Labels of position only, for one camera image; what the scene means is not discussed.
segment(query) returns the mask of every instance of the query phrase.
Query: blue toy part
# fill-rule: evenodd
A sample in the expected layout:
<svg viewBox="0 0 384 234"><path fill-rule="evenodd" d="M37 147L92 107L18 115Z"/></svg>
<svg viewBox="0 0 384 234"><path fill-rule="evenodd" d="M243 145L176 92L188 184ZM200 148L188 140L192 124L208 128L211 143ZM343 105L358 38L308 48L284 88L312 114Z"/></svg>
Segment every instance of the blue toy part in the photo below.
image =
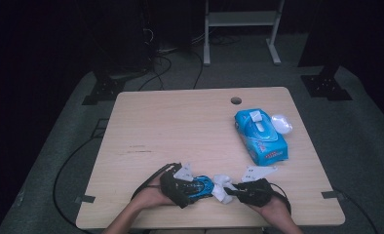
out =
<svg viewBox="0 0 384 234"><path fill-rule="evenodd" d="M288 159L286 141L277 133L271 118L263 110L238 111L235 121L237 131L256 165L268 166Z"/></svg>
<svg viewBox="0 0 384 234"><path fill-rule="evenodd" d="M212 180L205 175L196 176L191 182L185 182L180 184L178 187L183 194L188 196L193 201L211 197L213 188L214 184Z"/></svg>

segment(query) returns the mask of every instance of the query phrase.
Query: floor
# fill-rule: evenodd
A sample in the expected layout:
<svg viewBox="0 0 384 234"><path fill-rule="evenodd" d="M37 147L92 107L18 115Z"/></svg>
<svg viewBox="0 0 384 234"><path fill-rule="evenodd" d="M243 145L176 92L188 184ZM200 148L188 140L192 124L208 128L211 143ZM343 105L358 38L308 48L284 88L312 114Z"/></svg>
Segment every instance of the floor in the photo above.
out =
<svg viewBox="0 0 384 234"><path fill-rule="evenodd" d="M177 52L155 58L155 72L163 73L161 81L152 79L156 73L149 72L128 81L124 91L287 87L330 183L344 193L339 199L346 215L344 224L302 229L305 233L375 233L373 223L378 233L384 233L384 115L360 79L343 67L335 79L352 100L310 97L300 76L318 74L322 68L297 67L307 35L277 37L281 65L273 64L266 37L241 36L228 46L211 46L211 66L202 67L202 45L192 49L196 54ZM107 100L82 105L95 83L92 72L82 77L0 233L83 233L74 226L74 220L101 145L101 137L91 136L97 124L99 131L106 126L107 121L101 120L109 118L114 104ZM269 233L278 232L269 228Z"/></svg>

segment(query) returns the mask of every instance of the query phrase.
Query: wooden table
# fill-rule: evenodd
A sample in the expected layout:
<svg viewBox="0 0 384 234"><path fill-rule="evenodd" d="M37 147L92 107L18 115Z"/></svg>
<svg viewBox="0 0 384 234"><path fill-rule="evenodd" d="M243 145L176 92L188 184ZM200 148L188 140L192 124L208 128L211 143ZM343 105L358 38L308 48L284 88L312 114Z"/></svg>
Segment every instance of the wooden table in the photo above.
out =
<svg viewBox="0 0 384 234"><path fill-rule="evenodd" d="M240 98L233 104L231 98ZM267 176L280 185L298 225L338 225L345 220L323 166L286 88L245 88L121 93L116 100L76 223L106 227L129 203L133 192L168 163L190 163L193 176L228 175L241 182L253 166L234 127L237 111L261 108L285 114L293 131L285 136L289 159ZM181 209L144 211L133 228L259 227L267 223L238 199L223 205L214 197Z"/></svg>

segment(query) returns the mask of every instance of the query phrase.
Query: cable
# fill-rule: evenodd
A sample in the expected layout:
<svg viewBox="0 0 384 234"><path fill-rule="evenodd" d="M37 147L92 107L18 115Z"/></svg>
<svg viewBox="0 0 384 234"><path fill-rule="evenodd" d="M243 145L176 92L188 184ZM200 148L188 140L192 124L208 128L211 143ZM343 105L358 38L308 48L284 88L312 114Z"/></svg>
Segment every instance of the cable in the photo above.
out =
<svg viewBox="0 0 384 234"><path fill-rule="evenodd" d="M211 28L209 35L211 35L214 31L216 31L216 29L217 29L217 27ZM205 38L205 33L202 33L200 36L193 38L191 44L192 45L195 45L195 44L198 45L198 43L201 42L202 40L204 40L204 38Z"/></svg>
<svg viewBox="0 0 384 234"><path fill-rule="evenodd" d="M159 82L161 83L161 90L164 90L165 89L164 88L164 82L162 81L161 75L156 72L155 66L153 66L153 70L152 71L153 71L153 73L155 73L155 75L158 76Z"/></svg>
<svg viewBox="0 0 384 234"><path fill-rule="evenodd" d="M168 55L170 53L174 53L178 50L178 48L171 48L171 49L165 49L165 50L158 50L157 53L158 53L158 56L165 56L165 55Z"/></svg>
<svg viewBox="0 0 384 234"><path fill-rule="evenodd" d="M162 73L160 73L160 74L156 73L156 75L155 75L154 77L152 77L152 78L148 79L147 81L145 81L145 82L144 82L144 83L137 89L138 91L141 91L141 90L143 89L143 87L147 85L147 83L149 83L150 81L152 81L152 80L154 80L154 79L156 79L156 78L159 78L159 79L161 80L161 77L160 77L160 76L163 75L163 74L165 74L167 71L169 71L169 69L171 69L171 67L172 67L172 62L171 62L170 59L165 58L165 57L157 57L157 58L166 60L166 61L169 63L169 66L168 66Z"/></svg>
<svg viewBox="0 0 384 234"><path fill-rule="evenodd" d="M162 172L166 171L168 168L170 167L174 167L176 166L177 164L176 163L172 163L172 164L167 164L165 165L164 167L162 167L161 169L159 169L156 173L154 173L153 175L150 176L150 178L148 178L143 184L140 185L139 188L137 188L135 191L134 191L134 194L132 195L132 198L131 200L134 199L134 197L137 195L137 193L139 193L143 188L145 187L148 187L148 186L154 186L154 185L148 185L150 183L150 181L152 181L155 177L157 177L158 175L160 175Z"/></svg>
<svg viewBox="0 0 384 234"><path fill-rule="evenodd" d="M196 85L198 84L199 78L201 78L202 71L204 70L204 62L202 61L202 58L198 55L198 53L196 52L192 52L192 53L195 54L199 58L199 61L201 62L201 70L199 71L198 77L196 78L195 84L193 85L193 88L192 88L193 90L195 90Z"/></svg>
<svg viewBox="0 0 384 234"><path fill-rule="evenodd" d="M210 40L210 43L211 45L213 46L230 46L232 44L235 44L235 43L238 43L241 41L241 37L240 36L236 36L237 39L234 39L232 36L225 36L225 35L215 35L213 37L211 37L211 40Z"/></svg>
<svg viewBox="0 0 384 234"><path fill-rule="evenodd" d="M68 219L64 213L61 211L60 207L58 206L58 200L56 198L56 190L57 190L57 186L58 186L58 178L60 177L61 175L61 172L63 171L64 167L67 165L67 163L73 158L74 155L76 155L76 153L82 149L84 146L86 146L88 143L90 143L93 139L95 138L98 138L99 136L102 136L104 134L104 132L101 132L95 136L92 136L90 137L88 140L86 140L83 144L81 144L79 147L77 147L69 156L68 158L66 159L66 161L62 164L60 170L58 171L58 174L56 176L56 179L55 179L55 185L53 186L53 202L55 203L55 207L56 207L56 210L58 211L58 213L61 215L61 217L66 221L68 222L70 225L76 227L77 229L79 229L80 231L84 232L84 233L88 233L88 234L93 234L92 232L90 231L87 231L87 230L83 230L83 229L80 229L76 223L72 222L70 219Z"/></svg>
<svg viewBox="0 0 384 234"><path fill-rule="evenodd" d="M96 46L100 49L100 51L105 55L107 56L107 58L114 64L116 65L117 67L119 67L119 69L121 69L122 71L126 72L126 71L129 71L128 68L125 68L123 66L121 66L118 62L116 62L116 60L111 56L109 55L102 47L101 45L98 43L97 39L95 39L92 31L89 29L89 27L87 26L84 18L83 18L83 13L82 13L82 10L80 9L80 5L77 3L77 0L74 0L74 4L76 6L76 9L77 9L77 12L78 12L78 15L79 15L79 20L81 21L81 23L83 24L83 26L85 27L86 31L88 32L88 34L90 35L91 39L93 40L93 42L96 44ZM152 35L152 38L150 39L150 42L153 40L153 37L154 37L154 34L153 34L153 31L150 30L150 29L143 29L143 30L148 30L151 32L151 35ZM139 72L140 76L143 76L145 74L144 71L140 71Z"/></svg>
<svg viewBox="0 0 384 234"><path fill-rule="evenodd" d="M338 189L338 188L336 188L336 187L334 187L334 186L332 186L332 188L335 190L335 191L337 191L337 192L339 192L339 193L341 193L344 197L346 197L348 200L350 200L361 212L362 212L362 214L365 216L365 218L367 219L367 221L368 221L368 223L371 225L371 227L372 227L372 229L373 229L373 231L374 231L374 233L375 234L378 234L378 231L377 231L377 228L375 227L375 225L374 225L374 223L373 223L373 221L371 220L371 218L370 218L370 216L365 212L365 210L355 201L355 200L353 200L349 195L347 195L347 193L345 193L345 192L343 192L343 191L341 191L340 189Z"/></svg>
<svg viewBox="0 0 384 234"><path fill-rule="evenodd" d="M278 185L275 184L275 183L270 183L270 184L271 184L271 185L274 185L274 186L276 186L276 187L278 187L278 188L283 192L284 196L285 196L286 198L288 198L286 192L284 191L284 189L282 189L280 186L278 186Z"/></svg>

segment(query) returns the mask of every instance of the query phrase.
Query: white plastic piece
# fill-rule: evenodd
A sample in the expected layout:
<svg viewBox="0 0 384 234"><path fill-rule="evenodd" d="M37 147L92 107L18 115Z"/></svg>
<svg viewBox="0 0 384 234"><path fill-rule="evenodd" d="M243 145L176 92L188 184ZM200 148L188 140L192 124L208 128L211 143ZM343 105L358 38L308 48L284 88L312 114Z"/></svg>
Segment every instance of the white plastic piece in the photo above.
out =
<svg viewBox="0 0 384 234"><path fill-rule="evenodd" d="M261 112L259 112L258 110L250 112L250 118L252 119L252 122L262 121Z"/></svg>
<svg viewBox="0 0 384 234"><path fill-rule="evenodd" d="M289 122L285 115L273 115L271 117L271 123L279 134L285 135L292 131L292 124Z"/></svg>
<svg viewBox="0 0 384 234"><path fill-rule="evenodd" d="M215 175L213 177L213 191L212 195L222 204L228 204L232 202L232 196L228 195L224 187L230 188L231 190L237 190L234 185L232 185L232 179L228 175Z"/></svg>
<svg viewBox="0 0 384 234"><path fill-rule="evenodd" d="M262 126L262 124L260 122L256 122L255 126L258 128L258 130L260 132L264 132L265 131L264 126Z"/></svg>
<svg viewBox="0 0 384 234"><path fill-rule="evenodd" d="M257 166L247 166L247 171L244 173L241 178L242 182L251 182L257 181L261 178L266 177L269 174L275 172L278 168L274 167L257 167Z"/></svg>
<svg viewBox="0 0 384 234"><path fill-rule="evenodd" d="M186 181L192 181L192 171L191 171L191 165L189 163L183 165L179 171L177 171L175 174L173 174L174 178L186 180Z"/></svg>

